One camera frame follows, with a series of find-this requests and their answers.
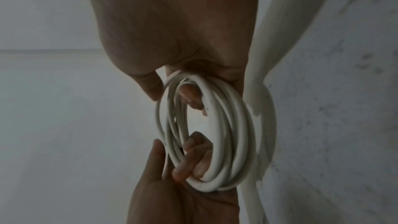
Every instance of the bundled white wire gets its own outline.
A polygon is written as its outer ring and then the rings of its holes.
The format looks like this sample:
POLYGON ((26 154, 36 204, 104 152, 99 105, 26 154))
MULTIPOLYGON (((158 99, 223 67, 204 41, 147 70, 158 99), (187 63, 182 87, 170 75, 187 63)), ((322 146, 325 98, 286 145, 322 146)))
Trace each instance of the bundled white wire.
POLYGON ((211 192, 239 185, 249 173, 256 154, 252 118, 240 95, 229 84, 213 77, 174 72, 164 83, 169 88, 165 129, 160 122, 160 101, 156 104, 156 124, 166 152, 177 166, 184 158, 182 145, 189 139, 187 105, 181 102, 179 88, 197 85, 207 112, 213 155, 203 178, 189 177, 196 190, 211 192))

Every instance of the white cable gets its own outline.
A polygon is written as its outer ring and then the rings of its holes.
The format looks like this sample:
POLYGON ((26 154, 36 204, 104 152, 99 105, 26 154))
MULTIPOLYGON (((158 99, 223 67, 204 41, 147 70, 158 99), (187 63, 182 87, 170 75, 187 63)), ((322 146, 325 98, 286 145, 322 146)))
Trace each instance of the white cable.
POLYGON ((187 105, 181 102, 179 88, 197 85, 207 112, 213 155, 203 178, 189 177, 196 190, 211 192, 228 190, 239 185, 249 173, 256 154, 252 118, 240 95, 229 84, 213 77, 174 72, 164 83, 169 88, 165 129, 160 122, 160 101, 156 104, 156 124, 166 152, 177 166, 184 158, 182 145, 189 139, 187 105))

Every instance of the hand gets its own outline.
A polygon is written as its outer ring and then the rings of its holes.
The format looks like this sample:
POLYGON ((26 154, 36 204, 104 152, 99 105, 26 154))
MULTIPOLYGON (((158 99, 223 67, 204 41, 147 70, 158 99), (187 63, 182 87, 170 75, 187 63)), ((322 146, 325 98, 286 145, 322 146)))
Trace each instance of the hand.
MULTIPOLYGON (((230 83, 241 95, 257 0, 92 0, 99 34, 112 62, 153 99, 163 84, 156 69, 201 72, 230 83)), ((183 101, 202 109, 196 86, 183 101)))
POLYGON ((160 140, 153 142, 145 170, 131 198, 127 224, 239 223, 236 189, 201 193, 192 189, 186 182, 179 183, 172 178, 181 181, 187 174, 190 175, 195 164, 198 164, 204 153, 211 149, 211 146, 203 147, 206 144, 208 142, 203 138, 195 137, 190 144, 184 146, 185 149, 189 149, 185 157, 186 165, 174 172, 174 167, 168 166, 166 177, 162 179, 165 149, 160 140))

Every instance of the cable coil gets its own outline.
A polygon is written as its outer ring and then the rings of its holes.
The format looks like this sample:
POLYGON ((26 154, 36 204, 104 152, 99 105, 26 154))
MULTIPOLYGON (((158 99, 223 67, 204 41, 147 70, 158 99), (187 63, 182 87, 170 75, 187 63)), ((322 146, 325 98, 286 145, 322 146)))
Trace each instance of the cable coil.
POLYGON ((252 167, 256 154, 255 132, 246 104, 232 86, 220 79, 180 71, 166 79, 164 89, 169 91, 165 128, 160 122, 160 101, 156 104, 156 125, 167 155, 177 166, 184 158, 181 147, 189 139, 187 105, 178 93, 185 84, 196 85, 202 92, 213 143, 209 169, 202 179, 189 177, 187 182, 201 192, 236 187, 252 167))

